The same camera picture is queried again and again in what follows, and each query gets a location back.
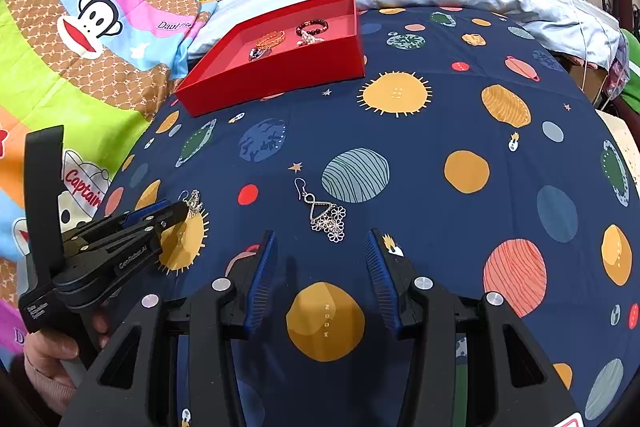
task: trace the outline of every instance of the orange bracelet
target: orange bracelet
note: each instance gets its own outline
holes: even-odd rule
[[[271,32],[255,41],[255,47],[259,50],[268,50],[284,42],[284,39],[284,32]]]

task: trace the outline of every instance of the yellow sun print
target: yellow sun print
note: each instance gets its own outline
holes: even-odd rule
[[[209,213],[200,202],[200,193],[194,190],[191,196],[183,201],[186,201],[189,207],[187,219],[162,232],[162,253],[158,258],[160,269],[166,270],[167,273],[175,271],[176,276],[178,272],[188,269],[200,255],[200,248],[204,247],[203,241],[209,232],[209,221],[205,221]]]
[[[431,87],[427,86],[428,80],[422,81],[415,73],[392,71],[380,73],[380,77],[366,84],[358,95],[360,107],[395,113],[396,118],[402,113],[405,116],[419,112],[431,102]]]

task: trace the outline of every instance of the navy blue bedsheet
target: navy blue bedsheet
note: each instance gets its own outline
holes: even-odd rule
[[[274,230],[267,314],[234,346],[248,425],[390,427],[411,344],[391,338],[372,293],[364,239],[377,227],[451,292],[503,293],[597,425],[640,364],[640,201],[609,131],[501,16],[416,7],[360,23],[365,78],[199,118],[164,104],[98,215],[161,198],[192,212],[112,299],[117,313],[147,293],[194,293]],[[343,206],[342,229],[311,229],[296,178]]]

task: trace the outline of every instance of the green cloth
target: green cloth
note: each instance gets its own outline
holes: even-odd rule
[[[622,30],[629,42],[629,61],[640,67],[640,42],[631,33]],[[640,114],[640,76],[630,71],[629,83],[622,90],[622,99],[636,113]]]

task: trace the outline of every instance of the pink striped planet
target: pink striped planet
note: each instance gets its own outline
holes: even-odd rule
[[[536,309],[546,291],[546,268],[540,250],[526,239],[498,245],[484,265],[484,291],[501,293],[518,317]]]

